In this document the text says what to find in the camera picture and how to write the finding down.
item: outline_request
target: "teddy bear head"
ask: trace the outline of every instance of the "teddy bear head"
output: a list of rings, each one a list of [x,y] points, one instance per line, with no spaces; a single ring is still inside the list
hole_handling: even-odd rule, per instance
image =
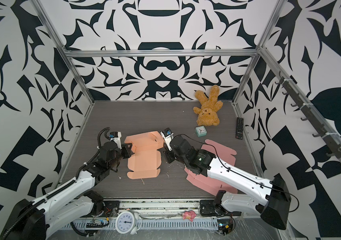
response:
[[[199,126],[217,126],[220,123],[217,113],[211,108],[203,108],[198,113],[197,124]]]

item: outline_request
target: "black and white wallpaper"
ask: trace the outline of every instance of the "black and white wallpaper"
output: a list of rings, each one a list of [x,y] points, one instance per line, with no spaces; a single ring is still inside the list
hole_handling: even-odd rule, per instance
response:
[[[276,0],[41,0],[68,50],[255,48]],[[232,99],[249,57],[77,58],[95,100]]]
[[[0,233],[52,190],[89,105],[30,2],[0,0]]]
[[[232,99],[249,56],[76,58],[95,100],[190,100],[195,91],[220,86]]]
[[[341,135],[341,0],[288,0],[266,46]],[[275,82],[260,59],[238,103],[258,164],[299,198],[298,240],[341,239],[341,163]]]

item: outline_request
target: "patterned wall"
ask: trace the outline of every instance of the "patterned wall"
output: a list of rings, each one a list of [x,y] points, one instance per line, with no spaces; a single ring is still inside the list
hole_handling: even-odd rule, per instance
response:
[[[41,0],[68,50],[255,48],[276,0]],[[232,99],[245,57],[77,59],[94,99]]]
[[[88,107],[30,2],[0,0],[0,232],[52,189]]]
[[[288,0],[267,47],[341,135],[341,0]],[[239,100],[258,164],[299,198],[297,239],[341,239],[341,163],[276,81],[261,59]]]

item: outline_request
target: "small square clock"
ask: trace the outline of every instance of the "small square clock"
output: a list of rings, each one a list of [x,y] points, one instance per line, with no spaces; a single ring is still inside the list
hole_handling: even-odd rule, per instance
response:
[[[204,126],[196,127],[197,137],[202,137],[206,135],[206,129]]]

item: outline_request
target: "gray wooden surface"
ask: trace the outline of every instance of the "gray wooden surface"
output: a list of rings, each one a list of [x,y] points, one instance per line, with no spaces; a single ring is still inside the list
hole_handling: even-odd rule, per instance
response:
[[[200,107],[200,103],[196,101],[97,101],[63,176],[63,182],[74,177],[83,162],[88,161],[95,154],[97,134],[104,127],[110,127],[111,131],[120,131],[123,135],[122,141],[129,135],[150,131],[160,132],[167,127],[175,135],[183,133],[200,142],[211,139],[236,150],[235,166],[255,174],[244,140],[235,138],[236,116],[231,103],[224,102],[223,107],[218,111],[220,125],[206,127],[207,135],[204,137],[197,137],[195,133],[197,115],[193,112],[194,106]],[[201,147],[199,143],[191,140],[189,142],[194,147]],[[143,180],[128,178],[126,174],[130,170],[127,164],[127,159],[122,160],[118,173],[111,171],[108,177],[92,189],[106,198],[213,197],[186,180],[184,165],[177,161],[168,164],[162,159],[158,177]]]

